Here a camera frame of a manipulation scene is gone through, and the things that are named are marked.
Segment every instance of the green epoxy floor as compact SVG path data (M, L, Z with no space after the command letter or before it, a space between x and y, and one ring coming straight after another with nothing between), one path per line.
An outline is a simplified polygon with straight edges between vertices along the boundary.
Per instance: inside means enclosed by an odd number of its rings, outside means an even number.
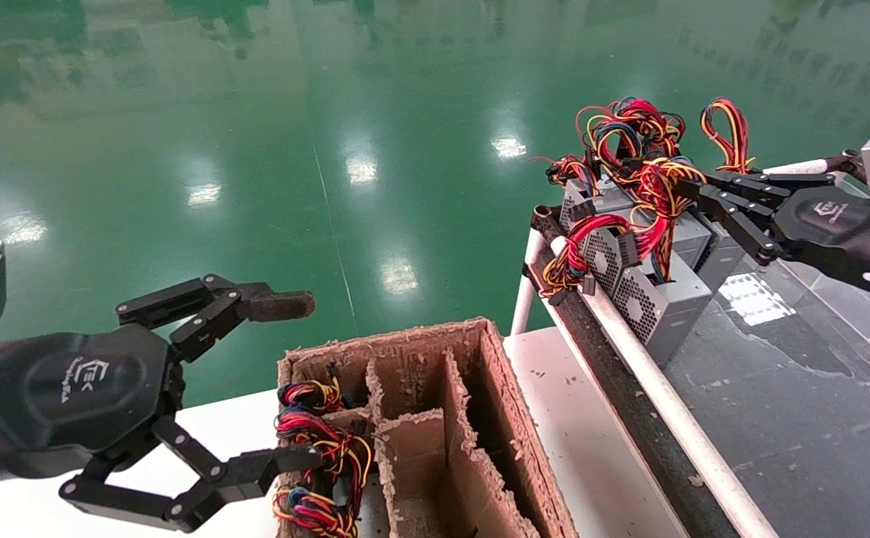
M761 166L857 147L870 1L0 0L0 338L110 330L207 272L315 293L189 365L196 405L273 388L289 347L505 331L561 197L527 157L626 95L692 123L729 96ZM718 163L695 125L684 150Z

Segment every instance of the white pipe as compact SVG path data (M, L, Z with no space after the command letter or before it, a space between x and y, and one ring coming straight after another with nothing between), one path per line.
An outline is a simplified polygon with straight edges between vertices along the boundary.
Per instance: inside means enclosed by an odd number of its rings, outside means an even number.
M827 159L781 164L779 167L766 168L763 173L827 173Z
M541 254L541 249L545 246L545 238L541 236L541 232L531 228L528 232L528 248L525 250L525 263L534 265L538 255ZM531 280L527 276L521 276L521 283L518 285L518 297L514 302L514 319L511 321L511 336L524 333L528 328L528 314L531 314L531 300L534 299L534 286L531 285Z
M552 241L552 252L557 256L564 245L564 238L561 238L561 241L556 238ZM593 296L579 295L602 326L612 347L619 352L641 384L644 394L657 408L661 419L664 419L674 439L677 439L678 444L684 449L697 473L711 490L711 494L718 500L718 504L731 523L735 525L737 534L742 538L779 538L755 501L741 485L740 480L737 480L731 467L726 464L724 457L711 443L711 439L708 439L707 433L704 433L694 419L688 406L674 391L674 387L664 377L654 359L617 312L602 286L596 286ZM548 304L548 300L542 299L541 302L544 303L545 309L548 309L555 326L558 326L561 334L566 337L565 341L576 360L582 368L589 370L590 367L584 360L581 348L572 340L571 333L561 320L561 315L554 306Z

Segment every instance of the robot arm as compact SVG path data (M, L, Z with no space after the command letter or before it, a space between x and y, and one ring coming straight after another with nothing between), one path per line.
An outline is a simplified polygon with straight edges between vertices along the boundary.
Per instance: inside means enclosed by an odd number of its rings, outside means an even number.
M0 244L0 314L5 279ZM111 333L57 333L0 343L0 480L53 477L83 469L60 488L80 510L195 531L225 504L262 497L278 474L319 467L318 451L298 445L220 462L175 422L182 408L182 363L192 362L242 321L312 313L308 292L274 293L264 283L193 279L117 307ZM151 333L192 316L169 342ZM109 486L159 443L199 480L175 498Z
M761 265L803 262L870 292L870 198L834 187L842 171L870 187L870 140L859 154L771 168L760 174L708 174L678 184L684 197L721 222Z
M801 262L870 292L870 200L829 174L715 173L679 188L761 265Z

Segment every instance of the logo on robotic hand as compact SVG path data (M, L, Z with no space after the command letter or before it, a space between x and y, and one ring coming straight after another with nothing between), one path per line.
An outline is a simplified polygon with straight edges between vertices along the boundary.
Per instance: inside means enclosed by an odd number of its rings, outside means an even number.
M90 392L93 391L93 383L106 378L110 363L99 359L83 362L84 360L85 357L76 357L67 368L67 373L63 377L63 391L60 392L61 404L70 400L73 387L79 387L80 392Z
M821 217L830 217L827 219L827 222L833 224L837 222L837 219L841 217L841 213L844 212L846 208L848 208L850 204L835 204L834 202L821 202L820 204L814 205L814 212Z

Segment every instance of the power supply unit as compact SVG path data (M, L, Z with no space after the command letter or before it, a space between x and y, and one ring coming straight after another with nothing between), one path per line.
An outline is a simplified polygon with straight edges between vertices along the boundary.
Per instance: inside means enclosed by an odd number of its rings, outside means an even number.
M672 282L655 285L648 275L653 276L650 263L624 269L611 299L663 368L711 300L712 291L676 253L671 253Z
M646 226L654 220L654 214L650 211L637 211L635 224ZM674 238L671 241L671 249L681 256L681 260L687 263L691 269L697 267L697 260L711 239L711 230L702 224L694 215L683 212L674 223Z
M630 198L623 193L614 183L598 181L599 197L592 197L585 190L581 181L569 179L564 186L564 200L561 202L561 219L559 223L565 232L571 228L572 210L576 205L591 200L596 214L618 214L629 217L631 205ZM615 232L610 229L596 229L591 232L579 245L579 251L587 262L595 279L607 293L612 293L617 286L617 279L623 269L622 250Z
M578 178L571 178L564 184L564 198L561 200L561 218L558 218L558 224L561 224L565 232L571 229L573 210L576 205L581 205L588 200L591 200L595 206L597 214L623 210L634 205L616 184L599 180L596 186L600 191L599 197L592 197L591 191Z
M696 214L695 217L711 231L711 240L702 251L695 272L705 285L717 291L744 258L744 249L718 222L711 222L702 214Z

